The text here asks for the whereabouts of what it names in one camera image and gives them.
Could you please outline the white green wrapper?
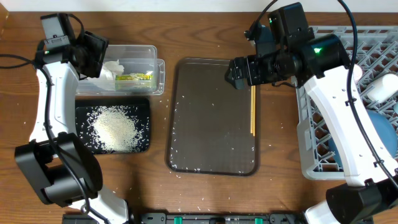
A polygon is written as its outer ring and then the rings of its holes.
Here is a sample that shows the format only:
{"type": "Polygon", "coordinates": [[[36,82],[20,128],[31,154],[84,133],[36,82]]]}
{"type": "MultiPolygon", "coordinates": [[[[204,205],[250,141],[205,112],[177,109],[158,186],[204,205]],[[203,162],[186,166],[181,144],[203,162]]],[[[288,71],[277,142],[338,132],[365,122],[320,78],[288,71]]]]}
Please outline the white green wrapper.
{"type": "Polygon", "coordinates": [[[104,62],[99,77],[85,81],[106,91],[152,91],[156,87],[153,70],[129,72],[127,65],[134,64],[123,65],[119,60],[104,62]]]}

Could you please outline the dark blue plate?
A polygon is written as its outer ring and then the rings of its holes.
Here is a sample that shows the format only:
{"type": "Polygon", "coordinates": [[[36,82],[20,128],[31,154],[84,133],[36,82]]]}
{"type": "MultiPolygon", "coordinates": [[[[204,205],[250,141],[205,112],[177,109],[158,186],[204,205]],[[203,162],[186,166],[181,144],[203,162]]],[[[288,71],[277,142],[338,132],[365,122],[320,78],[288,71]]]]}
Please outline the dark blue plate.
{"type": "MultiPolygon", "coordinates": [[[[368,115],[383,145],[386,146],[389,154],[392,157],[395,157],[397,153],[397,134],[393,125],[387,120],[387,118],[375,111],[368,110],[368,115]]],[[[333,158],[335,162],[339,165],[339,167],[342,168],[343,164],[341,161],[341,157],[338,153],[333,138],[330,138],[328,140],[328,148],[330,152],[333,152],[335,154],[333,158]]]]}

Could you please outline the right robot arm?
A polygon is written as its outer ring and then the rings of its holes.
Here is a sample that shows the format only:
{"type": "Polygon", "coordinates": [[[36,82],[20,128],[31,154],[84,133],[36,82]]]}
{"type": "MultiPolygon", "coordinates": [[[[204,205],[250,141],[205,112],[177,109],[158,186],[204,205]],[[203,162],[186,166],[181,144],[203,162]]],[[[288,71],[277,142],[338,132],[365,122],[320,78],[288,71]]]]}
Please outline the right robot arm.
{"type": "Polygon", "coordinates": [[[353,75],[356,54],[348,54],[335,34],[315,37],[303,7],[296,2],[261,16],[244,33],[254,55],[230,61],[225,80],[245,85],[281,86],[290,77],[320,110],[340,155],[345,183],[326,191],[326,199],[308,208],[306,223],[357,223],[397,205],[397,161],[377,134],[353,75]]]}

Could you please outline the cream white cup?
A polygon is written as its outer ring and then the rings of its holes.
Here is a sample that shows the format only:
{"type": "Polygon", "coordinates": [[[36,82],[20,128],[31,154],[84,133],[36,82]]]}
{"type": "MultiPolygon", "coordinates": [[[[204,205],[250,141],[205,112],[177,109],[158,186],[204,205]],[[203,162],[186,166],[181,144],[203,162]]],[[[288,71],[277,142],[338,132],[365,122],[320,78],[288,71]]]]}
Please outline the cream white cup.
{"type": "Polygon", "coordinates": [[[397,92],[398,77],[395,74],[388,73],[368,85],[370,91],[367,96],[371,101],[383,103],[397,92]]]}

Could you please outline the pink plastic cup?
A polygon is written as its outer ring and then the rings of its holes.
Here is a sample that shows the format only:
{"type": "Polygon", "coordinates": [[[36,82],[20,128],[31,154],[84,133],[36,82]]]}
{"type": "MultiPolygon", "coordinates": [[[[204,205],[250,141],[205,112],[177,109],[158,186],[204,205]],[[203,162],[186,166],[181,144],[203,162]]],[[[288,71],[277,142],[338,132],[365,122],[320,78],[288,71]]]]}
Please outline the pink plastic cup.
{"type": "Polygon", "coordinates": [[[353,69],[353,75],[352,75],[355,84],[359,83],[362,76],[363,76],[362,68],[359,65],[355,64],[354,69],[353,69]]]}

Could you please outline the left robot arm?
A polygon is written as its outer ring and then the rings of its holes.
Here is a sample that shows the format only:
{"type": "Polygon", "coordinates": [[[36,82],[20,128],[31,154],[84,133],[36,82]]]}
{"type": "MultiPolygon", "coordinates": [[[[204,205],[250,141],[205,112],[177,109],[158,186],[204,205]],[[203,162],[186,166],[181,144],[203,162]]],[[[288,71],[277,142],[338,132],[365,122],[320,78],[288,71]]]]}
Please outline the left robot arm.
{"type": "Polygon", "coordinates": [[[14,157],[42,203],[80,211],[73,222],[129,223],[127,202],[104,186],[100,164],[75,126],[80,77],[99,77],[108,40],[86,30],[75,34],[71,18],[41,17],[45,39],[32,61],[39,81],[37,116],[29,142],[16,147],[14,157]]]}

